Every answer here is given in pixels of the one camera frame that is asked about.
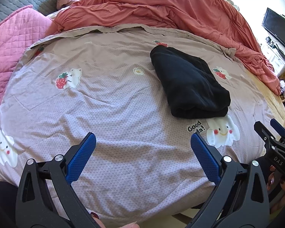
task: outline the white cartoon character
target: white cartoon character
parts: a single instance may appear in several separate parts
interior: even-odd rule
[[[71,69],[70,72],[65,72],[59,75],[56,79],[56,87],[58,89],[76,88],[80,82],[82,69]]]
[[[8,164],[14,168],[17,165],[18,154],[13,148],[13,145],[13,137],[5,135],[5,133],[0,130],[0,163],[5,165],[5,162],[8,162]]]
[[[214,73],[216,75],[220,76],[224,80],[226,80],[226,79],[230,80],[231,79],[231,77],[228,74],[228,72],[225,69],[221,68],[221,67],[216,67],[216,69],[213,69],[213,71],[214,71]]]
[[[239,140],[239,129],[228,114],[224,117],[209,118],[206,121],[209,125],[207,130],[209,145],[214,145],[216,148],[232,146],[234,140]]]

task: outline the blue gripper pad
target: blue gripper pad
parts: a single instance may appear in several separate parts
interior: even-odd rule
[[[270,120],[270,125],[271,125],[271,127],[274,128],[275,131],[277,131],[277,133],[281,137],[285,137],[285,128],[282,125],[280,125],[276,119],[272,118]]]
[[[77,181],[87,161],[96,147],[96,137],[93,133],[84,141],[67,166],[66,181],[69,185]]]
[[[221,181],[220,166],[208,150],[205,142],[196,133],[191,136],[191,148],[198,158],[198,162],[201,164],[208,180],[217,186]]]

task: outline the fitted sheet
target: fitted sheet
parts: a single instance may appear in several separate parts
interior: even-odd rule
[[[149,56],[158,44],[208,63],[230,92],[226,117],[171,115]],[[51,160],[91,131],[96,149],[72,187],[106,227],[202,203],[213,184],[190,147],[196,129],[242,163],[263,152],[255,121],[277,137],[264,95],[234,53],[185,31],[145,25],[94,26],[40,40],[19,61],[0,105],[0,180],[18,185],[29,158]]]

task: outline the flat screen tv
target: flat screen tv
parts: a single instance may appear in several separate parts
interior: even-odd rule
[[[262,26],[285,46],[285,18],[267,8]]]

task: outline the pink quilted blanket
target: pink quilted blanket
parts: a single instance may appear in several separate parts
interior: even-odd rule
[[[48,31],[139,23],[176,28],[236,48],[245,67],[276,95],[280,83],[243,16],[225,0],[79,0],[59,13]]]
[[[51,20],[25,6],[0,22],[0,102],[5,87],[24,51],[45,37]]]

